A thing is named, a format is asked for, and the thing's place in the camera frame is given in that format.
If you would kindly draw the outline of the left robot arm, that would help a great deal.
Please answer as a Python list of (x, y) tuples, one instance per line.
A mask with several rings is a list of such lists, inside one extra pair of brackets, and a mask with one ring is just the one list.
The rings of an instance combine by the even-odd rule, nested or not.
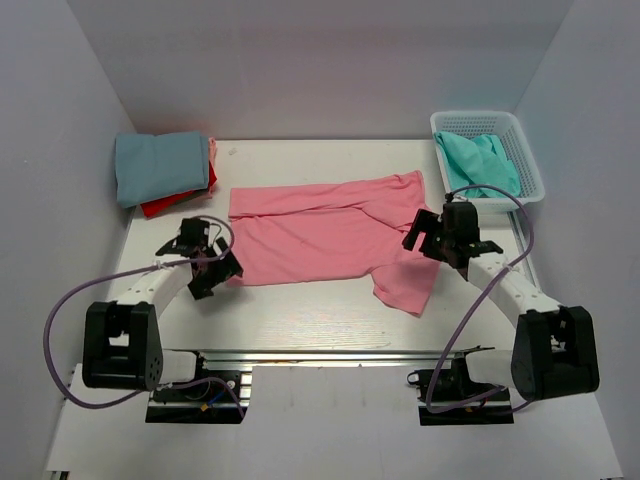
[(86, 312), (82, 379), (89, 388), (153, 391), (196, 379), (198, 355), (162, 347), (158, 320), (184, 289), (194, 300), (243, 275), (232, 253), (230, 226), (212, 216), (182, 220), (178, 234), (155, 253), (149, 271)]

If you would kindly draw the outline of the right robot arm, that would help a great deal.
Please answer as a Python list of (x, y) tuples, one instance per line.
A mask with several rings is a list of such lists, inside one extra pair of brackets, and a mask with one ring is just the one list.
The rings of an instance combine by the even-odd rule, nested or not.
[(547, 296), (520, 273), (503, 249), (480, 238), (469, 202), (448, 201), (440, 214), (419, 210), (403, 240), (407, 250), (449, 265), (490, 300), (516, 329), (509, 350), (447, 347), (432, 370), (425, 403), (441, 402), (451, 388), (479, 402), (514, 389), (535, 402), (596, 391), (600, 386), (593, 319), (581, 306)]

